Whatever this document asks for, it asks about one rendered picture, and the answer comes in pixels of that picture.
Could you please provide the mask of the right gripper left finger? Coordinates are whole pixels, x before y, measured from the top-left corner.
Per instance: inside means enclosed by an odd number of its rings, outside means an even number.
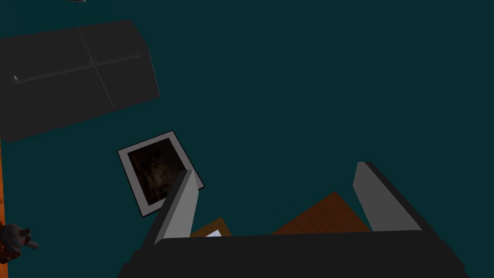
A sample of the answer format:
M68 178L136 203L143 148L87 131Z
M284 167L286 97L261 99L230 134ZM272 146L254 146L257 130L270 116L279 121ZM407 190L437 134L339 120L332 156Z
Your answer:
M189 237L198 201L198 184L193 170L179 173L148 231L142 247L165 238Z

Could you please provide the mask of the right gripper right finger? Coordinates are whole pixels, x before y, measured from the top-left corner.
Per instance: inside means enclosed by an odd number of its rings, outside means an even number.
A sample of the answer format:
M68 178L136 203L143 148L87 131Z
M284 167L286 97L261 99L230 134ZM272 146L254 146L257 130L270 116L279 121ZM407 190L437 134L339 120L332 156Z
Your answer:
M357 163L353 188L372 231L421 230L367 163Z

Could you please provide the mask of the brown wooden table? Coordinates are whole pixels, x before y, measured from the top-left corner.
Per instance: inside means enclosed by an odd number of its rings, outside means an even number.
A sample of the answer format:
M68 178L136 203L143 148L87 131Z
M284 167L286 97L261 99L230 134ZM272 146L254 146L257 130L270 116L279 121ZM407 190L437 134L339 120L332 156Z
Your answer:
M218 217L191 233L191 237L234 236L242 234L323 234L362 233L371 228L352 210L336 192L308 206L302 202L279 200L252 211L232 213Z

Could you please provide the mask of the framed dark picture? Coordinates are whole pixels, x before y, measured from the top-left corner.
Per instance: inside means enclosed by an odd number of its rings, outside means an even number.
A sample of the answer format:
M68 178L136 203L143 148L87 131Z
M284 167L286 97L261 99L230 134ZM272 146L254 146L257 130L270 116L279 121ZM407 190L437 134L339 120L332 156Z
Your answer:
M142 218L161 208L180 172L195 170L172 130L117 153Z

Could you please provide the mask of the dark grey cabinet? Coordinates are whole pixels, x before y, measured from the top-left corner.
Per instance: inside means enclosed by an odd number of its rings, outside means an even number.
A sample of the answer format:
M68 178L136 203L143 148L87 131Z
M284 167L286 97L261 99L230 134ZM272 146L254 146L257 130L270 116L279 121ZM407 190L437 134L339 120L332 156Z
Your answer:
M0 38L0 138L16 141L160 96L131 20Z

